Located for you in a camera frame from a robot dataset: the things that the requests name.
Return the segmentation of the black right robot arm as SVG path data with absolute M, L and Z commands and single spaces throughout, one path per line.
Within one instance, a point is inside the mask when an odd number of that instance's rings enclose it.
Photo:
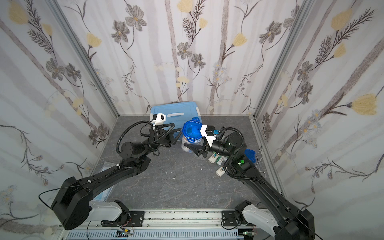
M 308 210 L 298 209 L 266 181 L 246 156 L 245 137 L 239 130 L 227 127 L 218 131 L 214 126 L 203 125 L 186 129 L 183 134 L 189 141 L 185 146 L 197 156 L 216 153 L 227 157 L 224 172 L 246 185 L 270 211 L 265 213 L 243 202 L 236 208 L 241 224 L 255 225 L 275 240 L 315 239 L 314 216 Z

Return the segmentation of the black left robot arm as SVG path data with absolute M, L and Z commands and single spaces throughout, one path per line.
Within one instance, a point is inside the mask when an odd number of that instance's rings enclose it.
M 143 142 L 122 143 L 124 136 L 138 125 L 149 125 L 149 133 Z M 95 210 L 90 202 L 100 193 L 117 183 L 144 172 L 151 160 L 148 154 L 159 155 L 159 148 L 170 148 L 182 135 L 182 129 L 175 124 L 154 126 L 149 121 L 139 121 L 123 131 L 116 145 L 121 161 L 98 174 L 89 177 L 66 179 L 49 208 L 54 212 L 65 230 L 73 230 L 84 223 Z

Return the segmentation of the blue jar lid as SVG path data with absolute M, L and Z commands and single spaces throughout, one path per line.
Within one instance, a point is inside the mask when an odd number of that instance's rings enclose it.
M 245 156 L 253 163 L 256 163 L 256 152 L 251 149 L 245 149 Z

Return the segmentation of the blue lidded clear jar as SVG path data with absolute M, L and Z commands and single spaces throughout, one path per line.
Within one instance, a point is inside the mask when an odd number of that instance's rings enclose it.
M 203 139 L 201 135 L 202 121 L 199 117 L 193 117 L 183 125 L 182 150 L 187 153 L 192 151 L 185 144 L 200 145 Z

